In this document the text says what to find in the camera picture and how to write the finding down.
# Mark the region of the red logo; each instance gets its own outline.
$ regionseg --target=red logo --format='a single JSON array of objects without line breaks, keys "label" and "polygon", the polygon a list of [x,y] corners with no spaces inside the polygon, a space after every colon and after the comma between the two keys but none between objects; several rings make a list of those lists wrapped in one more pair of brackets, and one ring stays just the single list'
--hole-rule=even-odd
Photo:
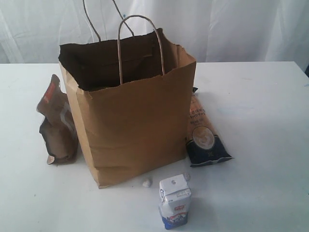
[{"label": "red logo", "polygon": [[177,211],[177,210],[182,210],[184,208],[184,205],[179,205],[179,206],[177,206],[177,207],[175,207],[175,211]]}]

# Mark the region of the white fabric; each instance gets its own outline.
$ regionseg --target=white fabric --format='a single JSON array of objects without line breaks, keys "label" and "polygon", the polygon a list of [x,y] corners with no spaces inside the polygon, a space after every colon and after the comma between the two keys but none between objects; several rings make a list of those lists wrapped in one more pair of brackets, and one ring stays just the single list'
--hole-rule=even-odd
[{"label": "white fabric", "polygon": [[[112,0],[85,0],[103,40],[121,21]],[[198,61],[309,63],[309,0],[116,0],[122,14],[141,14]],[[0,0],[0,62],[57,62],[59,44],[97,41],[82,0]],[[136,34],[151,26],[128,20]],[[130,33],[125,27],[122,37]]]}]

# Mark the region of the white backdrop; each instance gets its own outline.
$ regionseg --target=white backdrop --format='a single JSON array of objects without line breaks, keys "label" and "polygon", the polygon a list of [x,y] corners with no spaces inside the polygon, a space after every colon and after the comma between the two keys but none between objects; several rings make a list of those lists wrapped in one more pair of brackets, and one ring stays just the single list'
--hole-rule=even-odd
[{"label": "white backdrop", "polygon": [[[103,40],[115,39],[112,0],[85,0]],[[309,0],[116,0],[141,14],[201,62],[295,61],[309,64]],[[152,29],[129,19],[136,34]],[[130,33],[125,27],[122,37]],[[0,0],[0,63],[56,63],[59,44],[97,41],[82,0]]]}]

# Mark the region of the small white pebble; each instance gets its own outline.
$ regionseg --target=small white pebble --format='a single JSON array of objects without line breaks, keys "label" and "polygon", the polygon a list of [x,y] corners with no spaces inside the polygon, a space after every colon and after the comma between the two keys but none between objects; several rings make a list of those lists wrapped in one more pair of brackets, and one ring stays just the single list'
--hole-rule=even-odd
[{"label": "small white pebble", "polygon": [[186,181],[189,181],[191,179],[191,176],[190,176],[189,173],[183,173],[183,176],[184,176]]},{"label": "small white pebble", "polygon": [[143,186],[145,188],[149,188],[151,186],[151,184],[152,184],[152,181],[149,178],[145,179],[145,181],[143,182]]}]

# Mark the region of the white carton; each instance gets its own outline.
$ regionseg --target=white carton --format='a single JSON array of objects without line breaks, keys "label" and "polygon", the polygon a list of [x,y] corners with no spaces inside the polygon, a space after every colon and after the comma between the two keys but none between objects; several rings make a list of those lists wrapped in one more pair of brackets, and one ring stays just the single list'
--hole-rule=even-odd
[{"label": "white carton", "polygon": [[188,221],[191,203],[191,190],[183,175],[177,175],[160,181],[160,214],[169,230]]}]

